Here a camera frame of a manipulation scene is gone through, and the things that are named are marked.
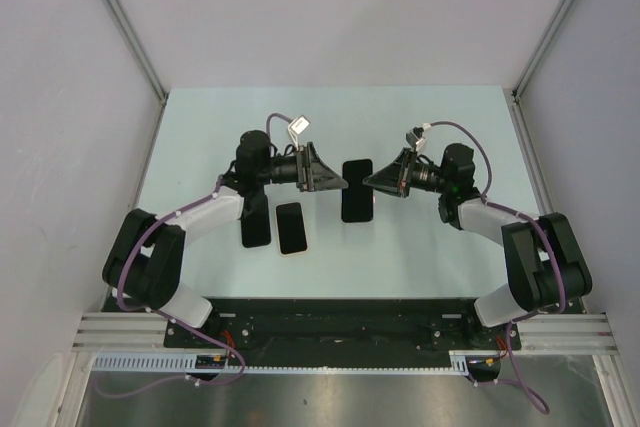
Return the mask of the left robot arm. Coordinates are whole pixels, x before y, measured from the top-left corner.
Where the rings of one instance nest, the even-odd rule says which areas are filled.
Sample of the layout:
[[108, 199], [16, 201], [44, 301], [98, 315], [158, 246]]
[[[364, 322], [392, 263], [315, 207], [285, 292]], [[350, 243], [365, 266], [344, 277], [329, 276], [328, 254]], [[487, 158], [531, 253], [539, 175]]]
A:
[[245, 132], [235, 158], [211, 193], [159, 216], [142, 209], [130, 211], [118, 232], [102, 271], [123, 311], [148, 309], [186, 325], [197, 345], [214, 344], [220, 321], [211, 316], [211, 302], [181, 282], [185, 249], [229, 223], [241, 226], [245, 247], [271, 241], [270, 184], [291, 183], [301, 192], [343, 190], [347, 181], [328, 167], [313, 144], [278, 153], [268, 134]]

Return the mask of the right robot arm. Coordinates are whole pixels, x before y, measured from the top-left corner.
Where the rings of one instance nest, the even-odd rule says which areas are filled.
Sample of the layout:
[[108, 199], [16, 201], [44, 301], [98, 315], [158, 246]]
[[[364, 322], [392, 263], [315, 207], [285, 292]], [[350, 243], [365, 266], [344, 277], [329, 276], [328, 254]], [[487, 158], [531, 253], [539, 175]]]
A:
[[507, 283], [476, 299], [475, 314], [461, 323], [463, 340], [484, 348], [496, 338], [497, 326], [553, 306], [563, 311], [592, 291], [593, 280], [565, 215], [534, 218], [492, 202], [481, 195], [474, 175], [474, 150], [454, 143], [439, 164], [423, 162], [415, 150], [405, 148], [363, 184], [399, 198], [413, 190], [436, 193], [443, 223], [503, 248]]

